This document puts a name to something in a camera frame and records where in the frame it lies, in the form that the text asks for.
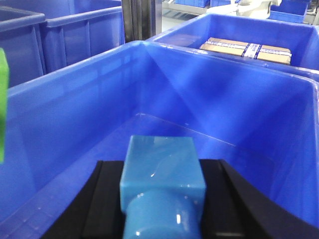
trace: green object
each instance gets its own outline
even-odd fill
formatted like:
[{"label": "green object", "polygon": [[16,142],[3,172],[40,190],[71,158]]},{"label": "green object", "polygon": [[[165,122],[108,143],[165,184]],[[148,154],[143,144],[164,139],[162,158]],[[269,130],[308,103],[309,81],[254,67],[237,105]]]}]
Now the green object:
[{"label": "green object", "polygon": [[8,64],[5,59],[4,50],[0,48],[0,163],[3,163],[3,160],[4,160],[4,134],[5,134],[8,78],[9,78]]}]

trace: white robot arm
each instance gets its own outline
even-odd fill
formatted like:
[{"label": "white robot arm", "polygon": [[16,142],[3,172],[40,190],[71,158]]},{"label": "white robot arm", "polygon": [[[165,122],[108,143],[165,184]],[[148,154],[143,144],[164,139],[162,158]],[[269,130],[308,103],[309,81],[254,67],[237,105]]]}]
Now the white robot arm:
[{"label": "white robot arm", "polygon": [[270,15],[270,6],[279,6],[281,2],[282,0],[240,0],[238,3],[211,7],[207,12],[218,14],[235,12],[237,16],[267,19]]}]

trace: blue storage tote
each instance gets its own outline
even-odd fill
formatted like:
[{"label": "blue storage tote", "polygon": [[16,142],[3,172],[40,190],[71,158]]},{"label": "blue storage tote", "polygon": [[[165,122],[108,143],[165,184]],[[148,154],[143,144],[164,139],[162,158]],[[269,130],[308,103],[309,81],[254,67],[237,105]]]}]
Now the blue storage tote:
[{"label": "blue storage tote", "polygon": [[228,5],[231,4],[230,0],[210,0],[210,6],[224,6],[224,5]]},{"label": "blue storage tote", "polygon": [[120,0],[3,0],[45,14],[41,37],[47,72],[124,43]]},{"label": "blue storage tote", "polygon": [[[289,48],[292,52],[291,64],[283,65],[223,53],[189,49],[199,49],[210,37]],[[319,34],[318,28],[312,25],[207,13],[156,35],[148,41],[188,47],[184,49],[298,74],[319,81],[319,55],[317,54]]]},{"label": "blue storage tote", "polygon": [[175,0],[175,3],[189,6],[206,7],[209,3],[209,0]]},{"label": "blue storage tote", "polygon": [[199,158],[318,227],[317,103],[307,78],[146,41],[12,87],[0,237],[40,237],[133,134],[192,137]]},{"label": "blue storage tote", "polygon": [[308,4],[305,1],[283,0],[280,6],[271,6],[269,19],[303,23]]},{"label": "blue storage tote", "polygon": [[40,13],[0,7],[0,48],[6,53],[10,87],[45,74],[39,30],[44,21]]}]

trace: cardboard box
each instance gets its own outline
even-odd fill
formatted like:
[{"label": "cardboard box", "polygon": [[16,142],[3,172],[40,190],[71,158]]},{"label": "cardboard box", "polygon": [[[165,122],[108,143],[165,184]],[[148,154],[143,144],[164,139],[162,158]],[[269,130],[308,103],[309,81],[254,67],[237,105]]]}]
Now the cardboard box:
[{"label": "cardboard box", "polygon": [[290,65],[291,52],[287,48],[260,45],[242,41],[232,41],[220,38],[209,38],[200,49],[227,53],[236,56],[249,57]]}]

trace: blue crate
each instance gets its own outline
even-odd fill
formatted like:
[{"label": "blue crate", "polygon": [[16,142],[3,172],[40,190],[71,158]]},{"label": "blue crate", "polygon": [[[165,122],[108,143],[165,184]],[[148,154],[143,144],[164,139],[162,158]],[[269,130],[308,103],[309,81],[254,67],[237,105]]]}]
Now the blue crate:
[{"label": "blue crate", "polygon": [[41,235],[133,134],[192,137],[199,158],[225,159],[318,227],[317,94],[296,75],[146,41],[12,87],[0,235]]},{"label": "blue crate", "polygon": [[231,4],[230,0],[210,0],[210,6],[224,6]]},{"label": "blue crate", "polygon": [[10,68],[9,86],[16,86],[45,74],[39,24],[40,13],[0,7],[0,48]]},{"label": "blue crate", "polygon": [[124,44],[120,0],[2,0],[44,13],[41,37],[47,72]]},{"label": "blue crate", "polygon": [[210,0],[175,0],[176,4],[197,6],[197,7],[206,7],[209,4]]},{"label": "blue crate", "polygon": [[[210,37],[289,48],[292,52],[291,65],[196,50]],[[319,81],[319,33],[318,28],[312,25],[208,13],[156,35],[148,41],[187,47],[185,50],[197,54],[210,54]]]},{"label": "blue crate", "polygon": [[269,19],[303,23],[308,4],[306,1],[283,0],[280,6],[271,6]]}]

